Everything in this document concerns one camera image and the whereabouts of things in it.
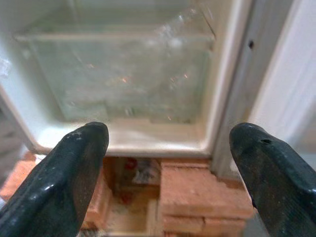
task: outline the screw hole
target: screw hole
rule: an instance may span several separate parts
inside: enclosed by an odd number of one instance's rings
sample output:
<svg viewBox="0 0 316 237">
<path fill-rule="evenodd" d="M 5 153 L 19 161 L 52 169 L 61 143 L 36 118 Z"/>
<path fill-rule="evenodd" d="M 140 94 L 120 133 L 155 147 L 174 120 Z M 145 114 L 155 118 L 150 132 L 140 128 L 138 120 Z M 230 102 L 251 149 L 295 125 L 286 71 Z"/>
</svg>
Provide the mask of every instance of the screw hole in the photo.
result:
<svg viewBox="0 0 316 237">
<path fill-rule="evenodd" d="M 263 139 L 263 140 L 261 140 L 261 142 L 264 144 L 271 144 L 272 143 L 272 141 L 269 139 Z"/>
<path fill-rule="evenodd" d="M 255 46 L 255 43 L 253 42 L 253 40 L 249 41 L 248 47 L 252 50 L 253 47 Z"/>
</svg>

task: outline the textured rubber surface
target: textured rubber surface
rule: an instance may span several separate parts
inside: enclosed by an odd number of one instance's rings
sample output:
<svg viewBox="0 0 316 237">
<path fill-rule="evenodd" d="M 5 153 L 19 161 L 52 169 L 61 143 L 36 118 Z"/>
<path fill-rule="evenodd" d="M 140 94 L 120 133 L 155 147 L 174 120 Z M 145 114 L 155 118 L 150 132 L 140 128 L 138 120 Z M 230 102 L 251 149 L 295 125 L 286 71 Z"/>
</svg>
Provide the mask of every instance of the textured rubber surface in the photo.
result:
<svg viewBox="0 0 316 237">
<path fill-rule="evenodd" d="M 103 123 L 68 133 L 0 211 L 0 237 L 75 237 L 109 143 Z"/>
<path fill-rule="evenodd" d="M 287 143 L 254 124 L 236 125 L 230 146 L 269 234 L 315 237 L 315 171 Z"/>
</svg>

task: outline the refrigerator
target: refrigerator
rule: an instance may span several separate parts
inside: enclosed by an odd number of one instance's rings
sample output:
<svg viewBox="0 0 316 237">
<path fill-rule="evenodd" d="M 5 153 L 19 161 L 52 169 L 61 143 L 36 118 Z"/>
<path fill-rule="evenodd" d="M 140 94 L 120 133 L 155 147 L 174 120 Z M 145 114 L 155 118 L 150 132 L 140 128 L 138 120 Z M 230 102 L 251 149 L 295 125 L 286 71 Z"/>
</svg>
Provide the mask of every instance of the refrigerator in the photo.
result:
<svg viewBox="0 0 316 237">
<path fill-rule="evenodd" d="M 238 179 L 233 125 L 252 121 L 294 143 L 313 111 L 314 8 L 310 0 L 2 0 L 0 105 L 35 154 L 95 120 L 109 128 L 109 156 L 210 159 L 212 172 Z"/>
</svg>

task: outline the crisper drawer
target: crisper drawer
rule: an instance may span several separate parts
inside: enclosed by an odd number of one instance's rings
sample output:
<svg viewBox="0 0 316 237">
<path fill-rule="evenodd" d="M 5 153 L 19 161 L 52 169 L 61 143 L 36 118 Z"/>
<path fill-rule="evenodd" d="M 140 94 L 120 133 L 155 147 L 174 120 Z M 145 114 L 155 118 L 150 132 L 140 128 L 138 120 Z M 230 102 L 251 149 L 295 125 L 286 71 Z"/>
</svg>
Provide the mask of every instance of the crisper drawer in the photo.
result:
<svg viewBox="0 0 316 237">
<path fill-rule="evenodd" d="M 101 121 L 110 155 L 209 156 L 234 65 L 224 57 L 237 53 L 247 1 L 54 4 L 30 4 L 14 40 L 1 35 L 3 107 L 29 148 L 47 153 Z"/>
</svg>

